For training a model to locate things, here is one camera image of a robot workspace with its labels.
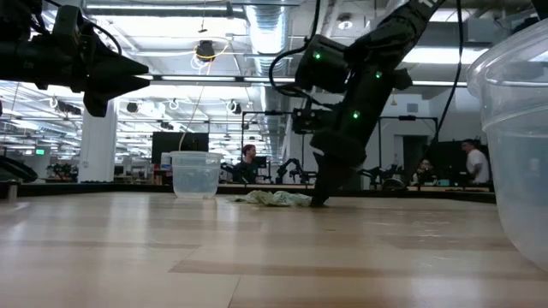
clear plastic container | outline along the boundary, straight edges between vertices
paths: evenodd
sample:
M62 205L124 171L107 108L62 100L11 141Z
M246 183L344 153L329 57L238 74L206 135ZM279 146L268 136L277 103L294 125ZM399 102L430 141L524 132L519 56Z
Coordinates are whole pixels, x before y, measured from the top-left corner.
M172 151L173 190L179 198L213 198L217 192L220 154Z
M504 231L548 270L548 20L493 47L468 71L483 105Z

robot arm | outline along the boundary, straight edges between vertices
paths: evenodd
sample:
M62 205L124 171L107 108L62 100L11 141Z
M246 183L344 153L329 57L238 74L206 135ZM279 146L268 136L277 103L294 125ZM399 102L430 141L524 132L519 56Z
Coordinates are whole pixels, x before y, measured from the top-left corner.
M311 40L295 76L303 89L318 86L346 92L335 121L313 136L319 165L313 204L322 205L363 164L365 148L392 89L413 84L396 70L416 46L428 21L444 0L410 0L348 48L320 35Z
M68 86L99 117L109 100L150 85L135 76L148 67L110 50L79 8L61 6L51 33L41 13L42 0L0 0L0 80ZM29 40L31 28L39 34Z

person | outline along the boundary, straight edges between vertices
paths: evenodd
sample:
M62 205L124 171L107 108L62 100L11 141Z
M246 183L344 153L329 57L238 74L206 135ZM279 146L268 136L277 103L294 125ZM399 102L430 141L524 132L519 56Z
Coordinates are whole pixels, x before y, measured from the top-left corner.
M255 145L246 145L241 149L243 153L243 158L235 167L237 173L236 181L254 184L257 178L257 173L259 172L259 166L253 162L254 158L257 156L257 149Z
M412 185L420 184L421 182L432 182L435 181L435 176L433 174L434 166L428 159L424 159L420 162L417 172L413 175L411 180Z
M485 184L490 180L489 161L485 154L478 150L474 140L462 141L462 150L468 155L466 167L468 173L474 178L473 184Z

green cloth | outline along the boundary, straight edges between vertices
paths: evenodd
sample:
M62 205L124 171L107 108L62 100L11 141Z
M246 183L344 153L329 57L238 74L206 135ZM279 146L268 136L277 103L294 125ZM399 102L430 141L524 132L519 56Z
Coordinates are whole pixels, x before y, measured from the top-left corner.
M262 206L308 207L312 198L300 193L253 191L246 196L235 196L229 200Z

dark shirt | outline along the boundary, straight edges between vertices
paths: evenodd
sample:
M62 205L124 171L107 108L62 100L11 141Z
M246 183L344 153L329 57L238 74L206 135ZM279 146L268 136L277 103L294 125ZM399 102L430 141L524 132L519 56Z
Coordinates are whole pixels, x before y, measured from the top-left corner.
M259 167L255 163L240 162L234 167L234 170L236 171L234 181L254 184Z

